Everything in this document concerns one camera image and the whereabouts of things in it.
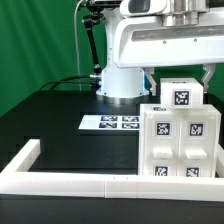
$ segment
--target green wall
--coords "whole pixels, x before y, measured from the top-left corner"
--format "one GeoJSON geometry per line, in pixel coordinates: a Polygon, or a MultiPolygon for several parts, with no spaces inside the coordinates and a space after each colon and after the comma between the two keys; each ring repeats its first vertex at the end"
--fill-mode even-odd
{"type": "MultiPolygon", "coordinates": [[[[0,116],[43,84],[77,74],[73,13],[76,0],[0,0],[0,116]]],[[[81,74],[92,72],[86,31],[78,16],[81,74]]],[[[94,28],[99,60],[105,65],[103,25],[94,28]]],[[[209,91],[224,100],[224,65],[209,91]]],[[[203,75],[202,66],[158,68],[155,77],[203,75]]]]}

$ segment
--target white box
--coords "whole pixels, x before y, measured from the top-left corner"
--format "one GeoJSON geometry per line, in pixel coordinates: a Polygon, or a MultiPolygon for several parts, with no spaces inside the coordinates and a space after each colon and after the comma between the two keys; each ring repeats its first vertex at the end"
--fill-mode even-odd
{"type": "Polygon", "coordinates": [[[164,109],[142,104],[139,174],[214,177],[221,114],[201,109],[164,109]]]}
{"type": "Polygon", "coordinates": [[[142,104],[139,174],[176,176],[181,117],[159,104],[142,104]]]}
{"type": "Polygon", "coordinates": [[[201,108],[203,87],[194,78],[164,78],[161,82],[161,106],[163,108],[201,108]]]}

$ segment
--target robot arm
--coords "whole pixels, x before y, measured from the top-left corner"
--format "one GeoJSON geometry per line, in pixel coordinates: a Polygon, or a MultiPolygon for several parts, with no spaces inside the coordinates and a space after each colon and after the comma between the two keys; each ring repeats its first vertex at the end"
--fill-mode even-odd
{"type": "MultiPolygon", "coordinates": [[[[160,1],[160,11],[153,15],[150,10],[144,12],[144,7],[142,12],[135,13],[130,7],[133,2],[125,0],[120,6],[125,19],[115,34],[117,66],[152,68],[203,64],[206,74],[202,82],[206,93],[215,64],[224,62],[224,8],[216,7],[220,1],[210,1],[209,5],[206,0],[166,0],[163,7],[160,1]]],[[[153,1],[142,2],[150,2],[149,8],[153,8],[153,1]]]]}

